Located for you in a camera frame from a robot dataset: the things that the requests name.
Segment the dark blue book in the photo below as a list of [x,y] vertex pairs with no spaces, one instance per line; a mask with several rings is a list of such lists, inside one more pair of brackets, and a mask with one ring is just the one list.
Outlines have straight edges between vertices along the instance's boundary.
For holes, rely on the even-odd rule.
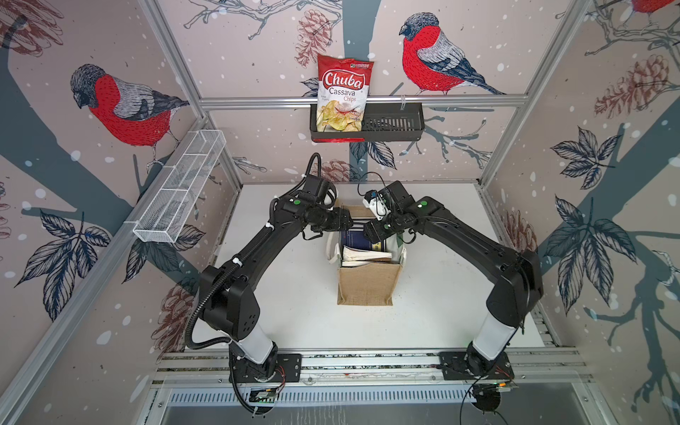
[[365,235],[363,225],[355,224],[340,232],[342,246],[362,251],[387,251],[384,241],[372,243]]

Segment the white-paged book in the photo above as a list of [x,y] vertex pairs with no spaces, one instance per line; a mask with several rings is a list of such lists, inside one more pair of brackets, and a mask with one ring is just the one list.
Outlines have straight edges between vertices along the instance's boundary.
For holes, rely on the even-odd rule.
[[342,251],[343,267],[361,267],[370,263],[391,263],[392,253],[388,251],[366,251],[345,246]]

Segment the burlap canvas Christmas bag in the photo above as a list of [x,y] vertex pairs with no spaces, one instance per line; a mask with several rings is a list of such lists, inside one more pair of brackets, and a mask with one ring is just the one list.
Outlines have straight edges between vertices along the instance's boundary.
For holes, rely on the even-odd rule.
[[348,231],[330,233],[326,238],[326,255],[338,270],[338,304],[340,306],[391,306],[392,296],[407,258],[404,243],[393,236],[372,251],[380,254],[363,260],[359,249],[348,241]]

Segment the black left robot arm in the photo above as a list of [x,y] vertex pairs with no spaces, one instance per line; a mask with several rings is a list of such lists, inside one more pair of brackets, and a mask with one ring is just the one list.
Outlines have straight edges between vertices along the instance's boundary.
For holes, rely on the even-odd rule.
[[276,373],[278,347],[259,325],[260,305],[255,290],[260,278],[290,241],[308,228],[316,237],[349,230],[349,210],[311,198],[286,195],[274,198],[265,226],[220,267],[207,267],[200,276],[198,304],[184,331],[191,350],[228,345],[230,368],[237,361],[261,378]]

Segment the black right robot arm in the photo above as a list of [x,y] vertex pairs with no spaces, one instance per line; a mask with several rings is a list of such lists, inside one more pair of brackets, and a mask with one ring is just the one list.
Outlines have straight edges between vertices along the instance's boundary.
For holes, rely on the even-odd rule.
[[451,213],[431,197],[408,197],[395,203],[382,219],[363,227],[372,243],[411,230],[453,250],[493,284],[486,299],[487,315],[466,353],[467,370],[475,377],[492,373],[501,354],[544,295],[538,255],[499,244]]

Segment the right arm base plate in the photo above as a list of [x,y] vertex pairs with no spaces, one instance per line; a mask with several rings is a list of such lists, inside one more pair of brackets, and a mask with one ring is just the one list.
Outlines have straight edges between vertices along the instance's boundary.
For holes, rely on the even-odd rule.
[[508,355],[501,352],[495,361],[488,361],[480,354],[463,351],[439,352],[439,366],[446,381],[472,381],[483,379],[511,381],[515,373]]

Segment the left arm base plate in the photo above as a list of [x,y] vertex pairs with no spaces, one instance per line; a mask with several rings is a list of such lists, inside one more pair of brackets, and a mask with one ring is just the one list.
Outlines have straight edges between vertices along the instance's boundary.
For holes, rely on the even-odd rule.
[[299,382],[302,368],[302,355],[299,353],[271,353],[263,364],[257,364],[246,357],[229,356],[229,381],[237,379],[237,384],[281,384]]

